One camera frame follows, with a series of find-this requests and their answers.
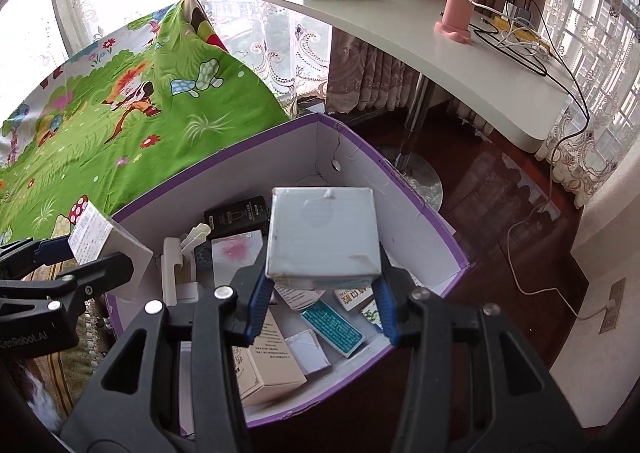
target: white desk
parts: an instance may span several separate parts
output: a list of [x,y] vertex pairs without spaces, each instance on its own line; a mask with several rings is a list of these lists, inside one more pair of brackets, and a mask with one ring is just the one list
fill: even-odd
[[[475,36],[472,45],[462,45],[434,33],[444,0],[264,1],[331,24],[411,65],[526,152],[539,149],[564,106],[558,85]],[[479,16],[473,22],[480,25]],[[569,87],[558,63],[545,65]]]

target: white wall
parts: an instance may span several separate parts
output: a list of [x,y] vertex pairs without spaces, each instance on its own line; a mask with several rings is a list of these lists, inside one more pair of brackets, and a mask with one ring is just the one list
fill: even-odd
[[598,334],[604,315],[576,321],[551,368],[582,426],[600,426],[640,376],[640,141],[585,206],[572,255],[589,280],[580,315],[605,305],[626,277],[616,328]]

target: green blanket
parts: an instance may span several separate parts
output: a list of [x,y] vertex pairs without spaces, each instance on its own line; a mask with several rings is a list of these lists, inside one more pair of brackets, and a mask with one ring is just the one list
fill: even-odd
[[179,5],[146,16],[69,59],[2,124],[0,243],[67,234],[87,200],[112,214],[286,120],[267,86],[201,40]]

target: dark floor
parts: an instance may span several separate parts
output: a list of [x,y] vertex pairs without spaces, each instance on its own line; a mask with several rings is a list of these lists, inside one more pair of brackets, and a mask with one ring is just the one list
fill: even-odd
[[[382,115],[354,129],[372,144],[396,144],[404,112]],[[440,213],[456,229],[471,263],[448,299],[500,305],[550,367],[574,316],[555,293],[517,292],[506,261],[508,227],[527,217],[548,190],[548,165],[505,140],[490,140],[470,125],[431,109],[417,153],[438,172],[444,189]],[[525,290],[558,287],[578,309],[587,281],[569,255],[580,212],[558,185],[553,205],[512,233],[511,254]],[[251,431],[257,452],[388,452],[398,420],[410,354],[393,351],[329,400],[281,423]],[[452,426],[461,419],[452,414]]]

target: purple-edged box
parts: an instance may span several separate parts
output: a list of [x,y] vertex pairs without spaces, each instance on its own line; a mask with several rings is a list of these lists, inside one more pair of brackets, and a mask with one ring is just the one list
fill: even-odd
[[[324,114],[310,114],[275,126],[183,170],[114,214],[113,219],[155,255],[167,236],[180,236],[202,222],[216,205],[262,195],[281,186],[357,186],[374,192],[378,233],[394,263],[440,295],[452,288],[468,262],[440,218],[402,176],[368,143]],[[132,301],[108,295],[116,333],[150,299],[162,299],[152,262]],[[322,299],[366,335],[348,359],[321,343],[331,367],[315,373],[281,400],[244,409],[250,427],[287,419],[330,397],[369,369],[391,349],[389,341],[358,311],[346,312],[327,291]],[[308,325],[285,303],[271,307],[284,337]],[[190,433],[190,354],[180,357],[180,425]]]

